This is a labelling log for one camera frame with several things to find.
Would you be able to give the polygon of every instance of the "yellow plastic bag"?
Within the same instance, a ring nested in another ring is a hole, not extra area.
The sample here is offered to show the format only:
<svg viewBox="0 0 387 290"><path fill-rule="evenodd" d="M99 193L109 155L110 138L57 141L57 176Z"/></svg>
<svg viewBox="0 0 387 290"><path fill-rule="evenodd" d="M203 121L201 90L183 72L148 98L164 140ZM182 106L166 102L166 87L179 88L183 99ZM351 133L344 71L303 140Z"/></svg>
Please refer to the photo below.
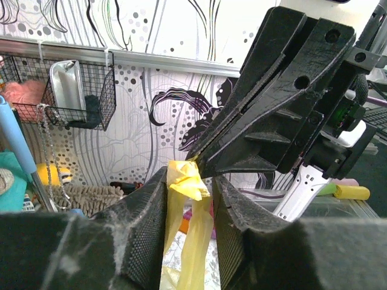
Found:
<svg viewBox="0 0 387 290"><path fill-rule="evenodd" d="M170 161L167 171L167 219L164 254L171 246L183 219L184 203L192 198L192 217L181 252L181 272L163 267L161 290L204 289L206 254L213 228L209 213L211 196L194 161Z"/></svg>

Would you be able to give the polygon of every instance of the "black wire basket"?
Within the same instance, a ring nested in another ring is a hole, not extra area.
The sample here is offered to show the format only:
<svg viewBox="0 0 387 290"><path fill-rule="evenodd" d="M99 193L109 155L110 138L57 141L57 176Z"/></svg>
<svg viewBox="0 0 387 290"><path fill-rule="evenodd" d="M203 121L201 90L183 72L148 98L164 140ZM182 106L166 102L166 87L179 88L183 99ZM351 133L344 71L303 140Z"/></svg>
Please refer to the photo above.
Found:
<svg viewBox="0 0 387 290"><path fill-rule="evenodd" d="M86 110L60 108L57 106L50 81L50 68L58 61L61 60L4 56L3 62L0 63L0 77L4 81L4 83L0 83L0 94L7 87L8 82L24 83L27 80L44 82L45 89L41 103L47 105L44 112L47 116L48 124L107 130L117 106L114 61L113 65L109 67L95 63L80 62ZM93 106L88 106L88 100L93 101ZM36 113L36 104L13 103L13 106L18 110L22 123L36 124L43 122L41 114Z"/></svg>

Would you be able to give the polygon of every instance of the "teal cloth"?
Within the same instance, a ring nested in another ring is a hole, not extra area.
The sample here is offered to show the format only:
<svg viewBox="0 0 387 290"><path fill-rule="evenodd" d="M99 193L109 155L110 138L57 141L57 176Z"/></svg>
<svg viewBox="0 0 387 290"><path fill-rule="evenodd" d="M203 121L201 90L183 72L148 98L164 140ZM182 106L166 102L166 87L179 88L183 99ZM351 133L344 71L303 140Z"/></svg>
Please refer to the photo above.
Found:
<svg viewBox="0 0 387 290"><path fill-rule="evenodd" d="M21 211L28 177L10 151L0 153L0 168L8 169L15 178L11 188L0 195L0 211Z"/></svg>

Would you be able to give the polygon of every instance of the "wall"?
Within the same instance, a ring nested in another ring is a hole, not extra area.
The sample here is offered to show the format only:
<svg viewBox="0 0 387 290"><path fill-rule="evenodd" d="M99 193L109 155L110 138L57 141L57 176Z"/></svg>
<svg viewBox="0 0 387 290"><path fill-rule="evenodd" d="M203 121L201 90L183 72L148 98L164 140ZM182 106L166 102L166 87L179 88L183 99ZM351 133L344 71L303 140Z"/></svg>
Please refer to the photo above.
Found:
<svg viewBox="0 0 387 290"><path fill-rule="evenodd" d="M0 21L5 36L237 65L242 64L267 9L276 5L254 0L4 2ZM184 159L236 81L120 65L115 73L117 111L106 132L52 128L57 158L74 173L75 183L143 182L168 160ZM36 125L26 125L25 130L36 161L43 162ZM237 187L266 188L274 179L273 175L228 176ZM286 187L290 181L289 176L280 176L276 185Z"/></svg>

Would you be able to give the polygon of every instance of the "blue handle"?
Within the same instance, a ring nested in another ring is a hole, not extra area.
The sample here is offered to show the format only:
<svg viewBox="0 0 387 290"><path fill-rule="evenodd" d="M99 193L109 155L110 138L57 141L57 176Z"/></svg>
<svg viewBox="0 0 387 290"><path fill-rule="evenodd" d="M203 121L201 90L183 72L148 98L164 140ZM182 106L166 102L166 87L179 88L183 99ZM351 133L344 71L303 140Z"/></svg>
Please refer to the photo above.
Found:
<svg viewBox="0 0 387 290"><path fill-rule="evenodd" d="M12 112L11 107L4 100L4 97L0 95L0 127L11 145L11 150L15 154L16 158L23 171L26 174L31 174L36 171L36 165L31 152L27 146L27 142L24 139L22 131L16 121L15 115Z"/></svg>

